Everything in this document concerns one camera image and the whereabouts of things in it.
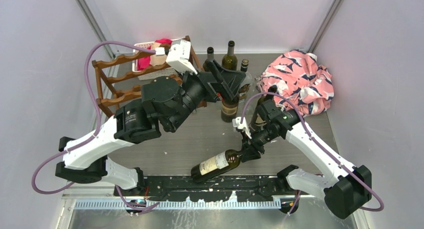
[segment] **cable connector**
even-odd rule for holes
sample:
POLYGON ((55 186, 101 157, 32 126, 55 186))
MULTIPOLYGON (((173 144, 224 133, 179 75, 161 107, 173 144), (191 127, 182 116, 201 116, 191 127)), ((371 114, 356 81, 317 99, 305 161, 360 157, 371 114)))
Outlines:
POLYGON ((240 123, 240 121, 242 120, 242 117, 236 117, 232 120, 232 126, 238 130, 241 130, 242 132, 244 132, 250 139, 252 139, 251 133, 249 131, 249 127, 248 124, 246 123, 246 118, 243 118, 243 123, 240 123))
POLYGON ((154 50, 156 51, 156 56, 165 55, 165 47, 156 47, 154 50))

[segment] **white wall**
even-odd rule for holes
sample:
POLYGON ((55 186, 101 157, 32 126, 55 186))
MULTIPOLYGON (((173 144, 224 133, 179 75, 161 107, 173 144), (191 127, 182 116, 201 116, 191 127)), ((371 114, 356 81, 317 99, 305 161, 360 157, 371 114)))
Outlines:
MULTIPOLYGON (((60 137, 91 129, 83 65, 98 40, 75 0, 0 0, 0 25, 0 228, 47 229, 61 194, 37 194, 31 176, 58 152, 60 137)), ((41 171, 40 188, 64 185, 57 162, 41 171)))
POLYGON ((106 36, 128 43, 190 35, 197 52, 307 50, 333 0, 87 0, 106 36))
POLYGON ((345 0, 315 52, 333 74, 337 148, 385 202, 372 228, 423 227, 423 1, 345 0))

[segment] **wooden rack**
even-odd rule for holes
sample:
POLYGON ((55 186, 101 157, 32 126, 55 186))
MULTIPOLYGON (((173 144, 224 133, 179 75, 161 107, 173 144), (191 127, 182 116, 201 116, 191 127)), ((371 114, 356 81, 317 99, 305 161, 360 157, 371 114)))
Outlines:
MULTIPOLYGON (((186 35, 183 39, 186 41, 190 41, 190 37, 188 35, 186 35)), ((160 46, 171 47, 171 45, 169 44, 162 44, 160 46)), ((108 118, 113 116, 114 114, 109 107, 115 106, 116 109, 118 110, 120 108, 120 103, 124 103, 130 100, 139 98, 142 95, 142 92, 141 92, 142 85, 134 85, 129 90, 116 90, 114 87, 115 83, 123 82, 125 80, 135 78, 141 75, 157 72, 159 70, 169 68, 170 66, 166 62, 162 65, 157 65, 157 66, 149 65, 144 70, 137 71, 137 72, 128 71, 125 75, 119 76, 119 77, 112 77, 112 76, 107 77, 103 69, 113 67, 119 64, 131 62, 134 60, 138 60, 140 58, 150 57, 151 55, 153 55, 153 53, 139 51, 135 53, 134 55, 119 55, 112 61, 93 60, 91 62, 95 70, 95 80, 96 80, 97 94, 98 94, 98 98, 96 99, 97 105, 104 112, 104 114, 106 114, 108 118), (102 81, 112 92, 113 98, 103 97, 102 81)), ((199 59, 195 51, 193 50, 193 47, 191 47, 190 57, 188 60, 191 64, 193 64, 193 60, 194 60, 197 68, 203 71, 202 65, 200 64, 199 59)), ((178 84, 180 85, 183 82, 181 78, 179 78, 177 75, 170 75, 170 77, 176 80, 178 84)), ((197 107, 206 107, 206 105, 207 105, 206 102, 202 101, 197 107)))

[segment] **red cloth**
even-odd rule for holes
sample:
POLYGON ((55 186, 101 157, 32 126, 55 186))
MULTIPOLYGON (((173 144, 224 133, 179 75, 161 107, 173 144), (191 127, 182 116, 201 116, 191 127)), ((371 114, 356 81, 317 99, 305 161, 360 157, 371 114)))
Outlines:
MULTIPOLYGON (((171 44, 172 40, 168 39, 168 38, 162 38, 159 40, 155 40, 155 43, 160 43, 160 44, 171 44)), ((150 56, 148 57, 143 57, 137 60, 137 71, 143 71, 144 69, 146 69, 148 66, 150 65, 150 56)))

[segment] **white plastic basket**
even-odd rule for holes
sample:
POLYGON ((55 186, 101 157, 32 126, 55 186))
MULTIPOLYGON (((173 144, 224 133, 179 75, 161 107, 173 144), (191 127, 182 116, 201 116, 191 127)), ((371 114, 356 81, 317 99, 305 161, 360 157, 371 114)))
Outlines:
MULTIPOLYGON (((182 39, 182 38, 172 39, 171 41, 176 41, 176 40, 180 40, 180 39, 182 39)), ((154 41, 143 42, 143 43, 134 44, 134 46, 140 47, 140 48, 146 48, 147 49, 153 43, 154 43, 154 41)), ((132 61, 132 71, 135 72, 135 73, 136 72, 139 72, 137 70, 137 61, 138 60, 133 60, 132 61)), ((176 74, 177 74, 177 72, 172 67, 168 67, 168 68, 165 68, 165 69, 162 69, 162 70, 158 70, 158 71, 155 71, 155 72, 152 72, 152 73, 147 73, 145 75, 139 75, 138 76, 138 79, 140 81, 143 81, 143 80, 152 80, 152 79, 155 79, 155 78, 158 78, 158 77, 161 77, 161 76, 170 76, 170 75, 176 75, 176 74)))

